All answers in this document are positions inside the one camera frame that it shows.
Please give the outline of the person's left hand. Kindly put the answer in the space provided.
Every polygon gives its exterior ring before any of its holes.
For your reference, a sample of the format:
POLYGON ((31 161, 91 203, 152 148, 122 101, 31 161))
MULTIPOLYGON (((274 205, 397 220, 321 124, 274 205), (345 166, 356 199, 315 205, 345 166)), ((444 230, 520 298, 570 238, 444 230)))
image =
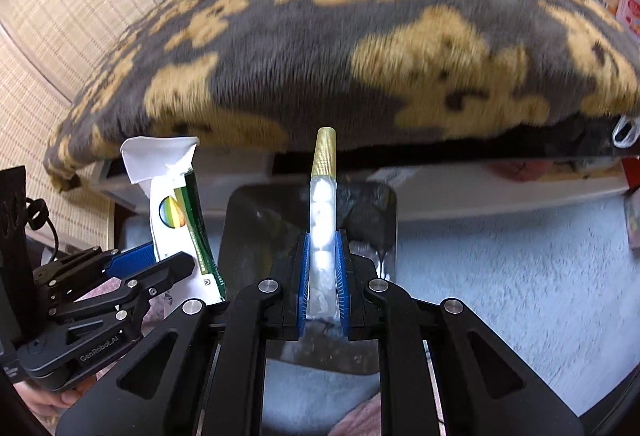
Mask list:
POLYGON ((15 383, 14 388, 32 413, 42 418, 52 418, 52 416, 58 416, 62 410, 76 404, 94 384, 96 384, 96 377, 89 376, 75 387, 64 390, 62 393, 48 392, 32 381, 15 383))

